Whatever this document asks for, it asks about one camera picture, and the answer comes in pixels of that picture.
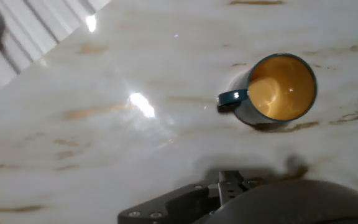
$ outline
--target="brown vein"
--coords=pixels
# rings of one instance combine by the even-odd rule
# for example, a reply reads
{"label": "brown vein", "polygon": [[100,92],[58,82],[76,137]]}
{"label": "brown vein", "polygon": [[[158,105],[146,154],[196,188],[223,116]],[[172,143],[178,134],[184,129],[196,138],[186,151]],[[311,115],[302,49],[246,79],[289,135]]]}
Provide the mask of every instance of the brown vein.
{"label": "brown vein", "polygon": [[72,111],[66,111],[63,114],[65,115],[66,120],[72,120],[72,119],[80,119],[85,118],[94,114],[100,114],[100,113],[107,113],[107,112],[113,112],[121,109],[125,109],[128,107],[131,107],[133,105],[112,105],[107,108],[88,108],[83,110],[72,110]]}
{"label": "brown vein", "polygon": [[286,128],[286,129],[278,130],[278,131],[276,131],[276,133],[292,133],[294,131],[299,131],[301,129],[312,128],[312,127],[317,126],[319,124],[320,124],[319,121],[313,121],[313,122],[307,122],[307,123],[303,123],[303,124],[297,124],[292,128]]}
{"label": "brown vein", "polygon": [[63,166],[63,167],[56,168],[56,171],[63,171],[63,170],[67,170],[67,169],[77,168],[77,167],[79,167],[79,165]]}
{"label": "brown vein", "polygon": [[24,212],[35,212],[42,208],[45,208],[43,205],[29,205],[24,207],[14,207],[14,208],[4,208],[0,207],[0,212],[6,213],[24,213]]}
{"label": "brown vein", "polygon": [[277,4],[286,4],[285,1],[231,1],[229,5],[235,5],[235,4],[249,4],[249,5],[261,5],[261,6],[267,6],[267,5],[277,5]]}

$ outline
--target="black plastic part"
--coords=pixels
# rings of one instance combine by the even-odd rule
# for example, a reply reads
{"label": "black plastic part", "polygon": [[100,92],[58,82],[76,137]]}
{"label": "black plastic part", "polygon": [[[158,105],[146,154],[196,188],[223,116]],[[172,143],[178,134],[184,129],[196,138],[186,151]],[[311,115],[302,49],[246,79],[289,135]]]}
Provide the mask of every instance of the black plastic part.
{"label": "black plastic part", "polygon": [[221,206],[246,191],[243,182],[244,178],[237,170],[219,172],[218,189]]}
{"label": "black plastic part", "polygon": [[191,184],[118,215],[118,224],[190,224],[220,207],[217,189]]}
{"label": "black plastic part", "polygon": [[358,220],[358,192],[317,180],[267,184],[230,200],[204,224],[341,223]]}

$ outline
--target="white marble surface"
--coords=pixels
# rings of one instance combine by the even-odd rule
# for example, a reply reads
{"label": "white marble surface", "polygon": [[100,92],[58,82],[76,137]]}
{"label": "white marble surface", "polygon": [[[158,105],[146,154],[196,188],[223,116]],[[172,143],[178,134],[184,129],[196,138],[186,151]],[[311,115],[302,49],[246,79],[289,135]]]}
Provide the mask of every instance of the white marble surface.
{"label": "white marble surface", "polygon": [[[282,171],[293,152],[358,190],[358,1],[229,3],[112,1],[3,89],[0,224],[115,223],[212,167]],[[311,111],[274,134],[219,114],[275,52],[312,65]]]}

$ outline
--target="mug rim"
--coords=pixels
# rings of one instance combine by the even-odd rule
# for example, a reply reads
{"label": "mug rim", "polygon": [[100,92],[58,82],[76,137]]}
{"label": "mug rim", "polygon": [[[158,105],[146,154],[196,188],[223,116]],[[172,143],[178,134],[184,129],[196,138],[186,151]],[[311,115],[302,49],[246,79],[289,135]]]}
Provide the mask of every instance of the mug rim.
{"label": "mug rim", "polygon": [[262,60],[260,60],[258,63],[256,63],[256,65],[254,65],[251,70],[249,71],[249,76],[247,78],[247,90],[248,90],[248,87],[249,87],[249,82],[250,82],[250,79],[252,77],[252,74],[254,73],[254,70],[258,67],[258,65],[260,65],[262,62],[264,62],[265,60],[269,59],[269,58],[272,58],[272,57],[276,57],[276,56],[290,56],[290,57],[293,57],[297,60],[299,60],[300,62],[302,62],[306,68],[308,69],[308,71],[310,72],[310,75],[313,77],[314,79],[314,98],[312,100],[312,102],[310,103],[309,107],[299,116],[295,117],[295,118],[292,118],[292,119],[286,119],[286,120],[280,120],[280,119],[273,119],[273,118],[269,118],[268,116],[262,114],[255,106],[254,104],[252,103],[252,100],[250,101],[251,102],[251,105],[253,107],[253,109],[256,110],[256,112],[258,112],[259,115],[262,115],[264,118],[267,118],[269,120],[272,120],[272,121],[275,121],[275,122],[280,122],[280,123],[286,123],[286,122],[290,122],[290,121],[293,121],[293,120],[296,120],[300,117],[302,117],[303,115],[305,115],[307,112],[309,112],[309,110],[311,109],[311,107],[314,105],[316,99],[317,99],[317,90],[318,90],[318,84],[317,84],[317,78],[316,78],[316,75],[314,74],[314,71],[313,69],[311,68],[311,66],[305,61],[303,60],[302,58],[300,58],[299,56],[296,56],[296,55],[293,55],[293,54],[290,54],[290,53],[274,53],[274,54],[271,54],[269,56],[266,56],[264,57]]}

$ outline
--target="mug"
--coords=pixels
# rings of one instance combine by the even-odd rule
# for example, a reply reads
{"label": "mug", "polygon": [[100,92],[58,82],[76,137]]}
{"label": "mug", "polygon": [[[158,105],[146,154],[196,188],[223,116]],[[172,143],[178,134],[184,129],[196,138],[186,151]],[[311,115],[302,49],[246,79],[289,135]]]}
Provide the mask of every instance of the mug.
{"label": "mug", "polygon": [[218,96],[218,106],[236,106],[247,124],[285,123],[302,117],[317,97],[311,67],[288,53],[269,55]]}

